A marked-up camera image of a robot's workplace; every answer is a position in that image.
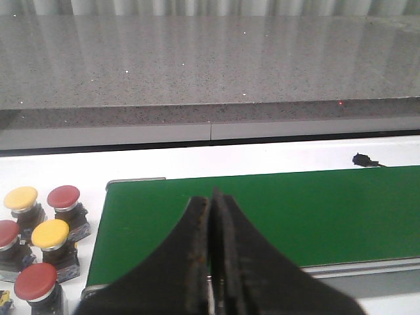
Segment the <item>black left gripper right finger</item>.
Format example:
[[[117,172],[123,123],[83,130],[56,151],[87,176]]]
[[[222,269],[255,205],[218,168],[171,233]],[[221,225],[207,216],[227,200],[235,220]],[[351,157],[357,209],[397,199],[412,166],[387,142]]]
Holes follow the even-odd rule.
[[[211,200],[216,314],[363,314],[348,295],[304,272],[250,222],[231,195]]]

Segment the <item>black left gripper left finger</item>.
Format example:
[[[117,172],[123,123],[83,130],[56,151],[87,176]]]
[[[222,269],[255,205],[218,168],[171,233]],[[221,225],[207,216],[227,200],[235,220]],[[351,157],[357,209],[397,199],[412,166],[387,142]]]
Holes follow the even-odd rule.
[[[164,241],[138,266],[83,299],[76,314],[207,314],[207,198],[190,198]]]

